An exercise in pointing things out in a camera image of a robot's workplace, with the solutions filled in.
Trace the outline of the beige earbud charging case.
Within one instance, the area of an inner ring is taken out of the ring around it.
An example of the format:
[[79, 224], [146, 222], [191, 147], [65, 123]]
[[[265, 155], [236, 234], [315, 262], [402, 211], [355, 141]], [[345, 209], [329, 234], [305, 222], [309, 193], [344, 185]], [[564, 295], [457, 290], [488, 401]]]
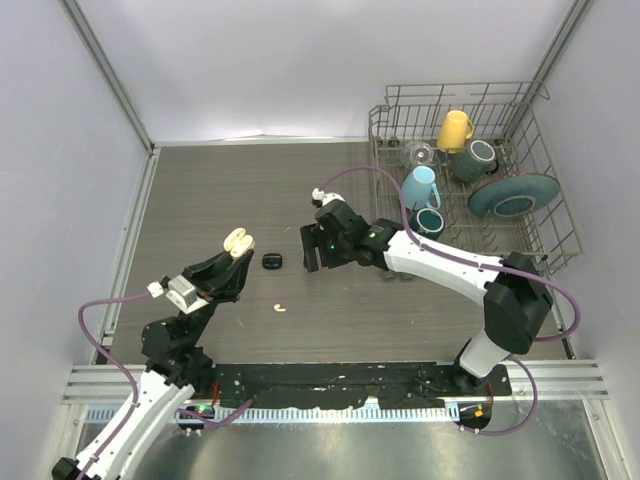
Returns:
[[223, 241], [223, 249], [233, 259], [239, 259], [254, 249], [255, 240], [245, 228], [234, 229]]

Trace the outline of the black gold-trimmed earbud case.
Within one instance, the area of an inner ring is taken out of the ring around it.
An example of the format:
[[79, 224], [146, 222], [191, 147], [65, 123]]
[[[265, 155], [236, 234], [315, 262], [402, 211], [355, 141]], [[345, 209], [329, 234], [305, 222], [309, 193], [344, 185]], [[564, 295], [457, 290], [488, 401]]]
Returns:
[[278, 270], [283, 266], [283, 256], [279, 253], [266, 253], [262, 256], [261, 265], [266, 270]]

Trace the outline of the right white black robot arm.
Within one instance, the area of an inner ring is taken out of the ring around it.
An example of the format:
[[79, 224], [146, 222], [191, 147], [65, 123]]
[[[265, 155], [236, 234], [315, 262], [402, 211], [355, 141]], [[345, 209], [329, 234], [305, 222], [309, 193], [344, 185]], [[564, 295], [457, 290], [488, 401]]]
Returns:
[[438, 391], [475, 394], [499, 363], [529, 352], [553, 299], [528, 257], [518, 252], [507, 258], [473, 254], [392, 220], [368, 223], [340, 196], [316, 205], [314, 222], [300, 229], [308, 272], [355, 262], [426, 279], [482, 307], [482, 329], [462, 347]]

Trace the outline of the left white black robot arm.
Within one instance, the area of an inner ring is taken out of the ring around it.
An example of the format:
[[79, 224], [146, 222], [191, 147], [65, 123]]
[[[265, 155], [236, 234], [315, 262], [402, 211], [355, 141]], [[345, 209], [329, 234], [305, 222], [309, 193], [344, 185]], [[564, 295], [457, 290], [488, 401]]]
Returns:
[[146, 297], [166, 297], [178, 312], [142, 332], [147, 363], [140, 377], [117, 368], [132, 392], [96, 439], [74, 458], [53, 466], [55, 479], [129, 479], [164, 425], [186, 400], [205, 397], [214, 362], [197, 342], [218, 305], [236, 302], [254, 255], [251, 245], [225, 247], [173, 278], [148, 285]]

